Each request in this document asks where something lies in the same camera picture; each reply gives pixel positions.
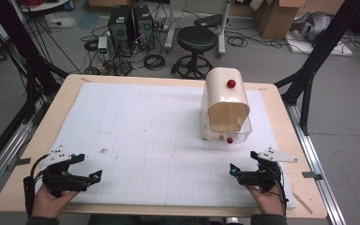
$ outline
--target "concrete floor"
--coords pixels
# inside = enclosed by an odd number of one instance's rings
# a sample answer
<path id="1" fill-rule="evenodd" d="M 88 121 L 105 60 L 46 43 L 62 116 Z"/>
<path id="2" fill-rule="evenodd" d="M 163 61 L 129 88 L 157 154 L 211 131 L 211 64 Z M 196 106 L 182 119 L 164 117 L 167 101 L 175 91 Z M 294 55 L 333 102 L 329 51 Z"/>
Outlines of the concrete floor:
<path id="1" fill-rule="evenodd" d="M 53 38 L 66 52 L 74 64 L 81 68 L 88 64 L 87 51 L 81 37 L 107 23 L 106 13 L 90 11 L 87 7 L 77 7 L 70 14 L 77 25 L 69 29 L 54 30 Z M 180 18 L 176 25 L 192 25 L 194 15 Z M 231 28 L 249 27 L 249 19 L 230 18 Z M 242 30 L 243 34 L 255 35 L 255 28 Z M 76 70 L 66 57 L 48 38 L 45 39 L 53 62 L 65 71 Z M 347 224 L 360 224 L 360 48 L 352 44 L 351 57 L 330 56 L 319 70 L 313 85 L 308 119 L 310 138 L 321 160 L 325 174 L 335 193 L 339 207 Z M 151 71 L 145 68 L 132 71 L 129 76 L 179 78 L 172 75 L 172 64 L 181 55 L 187 54 L 175 42 L 166 54 L 166 66 L 162 70 Z M 226 44 L 226 54 L 217 59 L 217 50 L 208 52 L 205 57 L 215 67 L 237 68 L 244 82 L 275 83 L 297 71 L 306 61 L 307 55 L 290 53 L 286 46 L 276 49 L 249 41 L 244 48 Z M 101 67 L 94 61 L 93 66 Z M 15 113 L 23 105 L 24 88 L 10 60 L 0 61 L 0 133 L 6 128 Z M 10 172 L 0 179 L 0 189 Z M 89 215 L 69 215 L 60 217 L 61 224 L 87 224 Z M 0 212 L 0 224 L 24 224 L 25 213 Z M 241 222 L 248 224 L 247 218 Z M 330 224 L 329 219 L 289 219 L 289 224 Z"/>

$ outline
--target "wooden table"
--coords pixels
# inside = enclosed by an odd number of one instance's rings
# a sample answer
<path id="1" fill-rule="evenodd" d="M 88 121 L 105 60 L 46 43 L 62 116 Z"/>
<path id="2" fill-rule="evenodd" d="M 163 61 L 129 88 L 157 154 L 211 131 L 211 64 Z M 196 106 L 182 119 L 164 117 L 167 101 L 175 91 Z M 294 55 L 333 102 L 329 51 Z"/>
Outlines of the wooden table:
<path id="1" fill-rule="evenodd" d="M 25 212 L 23 179 L 35 161 L 53 146 L 60 127 L 75 102 L 84 83 L 133 83 L 143 85 L 203 87 L 204 81 L 104 77 L 91 75 L 70 75 L 66 78 L 50 109 L 40 123 L 33 139 L 28 144 L 23 158 L 31 158 L 31 163 L 17 166 L 0 193 L 0 211 Z M 268 118 L 271 122 L 277 146 L 282 151 L 298 158 L 297 163 L 285 163 L 285 170 L 291 180 L 292 193 L 297 206 L 289 210 L 289 218 L 325 218 L 327 215 L 323 200 L 314 179 L 304 178 L 302 172 L 309 172 L 303 150 L 293 130 L 291 120 L 285 110 L 277 88 L 267 83 L 245 83 L 247 90 L 260 91 Z M 70 203 L 64 209 L 68 213 L 104 213 L 127 215 L 178 215 L 201 217 L 249 217 L 259 213 L 257 207 L 187 207 Z"/>

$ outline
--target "human hand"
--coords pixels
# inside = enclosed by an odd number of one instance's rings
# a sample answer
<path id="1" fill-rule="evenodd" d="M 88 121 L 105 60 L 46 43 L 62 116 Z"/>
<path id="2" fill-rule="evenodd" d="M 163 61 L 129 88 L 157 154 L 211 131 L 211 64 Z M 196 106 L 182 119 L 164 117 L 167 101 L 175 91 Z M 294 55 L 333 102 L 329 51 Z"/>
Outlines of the human hand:
<path id="1" fill-rule="evenodd" d="M 277 186 L 273 186 L 268 192 L 261 193 L 255 187 L 247 187 L 252 194 L 262 214 L 283 215 L 282 201 Z"/>
<path id="2" fill-rule="evenodd" d="M 32 217 L 57 218 L 64 206 L 77 196 L 78 193 L 77 191 L 63 191 L 62 196 L 56 198 L 51 194 L 51 191 L 42 184 L 34 199 Z"/>

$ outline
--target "red knob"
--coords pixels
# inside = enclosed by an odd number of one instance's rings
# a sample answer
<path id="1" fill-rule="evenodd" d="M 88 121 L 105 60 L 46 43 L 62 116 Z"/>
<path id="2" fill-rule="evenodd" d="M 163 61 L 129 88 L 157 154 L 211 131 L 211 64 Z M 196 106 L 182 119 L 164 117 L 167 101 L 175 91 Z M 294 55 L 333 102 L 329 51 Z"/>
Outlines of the red knob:
<path id="1" fill-rule="evenodd" d="M 234 88 L 235 85 L 236 85 L 236 82 L 235 82 L 234 80 L 228 80 L 228 81 L 227 81 L 227 86 L 228 86 L 229 88 Z"/>

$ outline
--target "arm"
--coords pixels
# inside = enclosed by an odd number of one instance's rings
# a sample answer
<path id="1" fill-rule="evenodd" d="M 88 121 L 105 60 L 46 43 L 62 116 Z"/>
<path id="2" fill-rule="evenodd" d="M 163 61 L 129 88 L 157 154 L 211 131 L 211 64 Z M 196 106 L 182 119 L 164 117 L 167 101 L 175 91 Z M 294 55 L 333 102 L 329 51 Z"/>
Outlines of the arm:
<path id="1" fill-rule="evenodd" d="M 56 198 L 51 191 L 42 185 L 34 199 L 32 216 L 28 219 L 27 225 L 57 225 L 57 217 L 60 215 L 64 206 L 69 203 L 79 192 L 63 191 L 60 198 Z"/>
<path id="2" fill-rule="evenodd" d="M 261 193 L 255 187 L 247 187 L 247 190 L 255 199 L 261 214 L 252 215 L 250 225 L 287 225 L 283 215 L 282 202 L 279 197 L 277 186 L 270 191 Z"/>

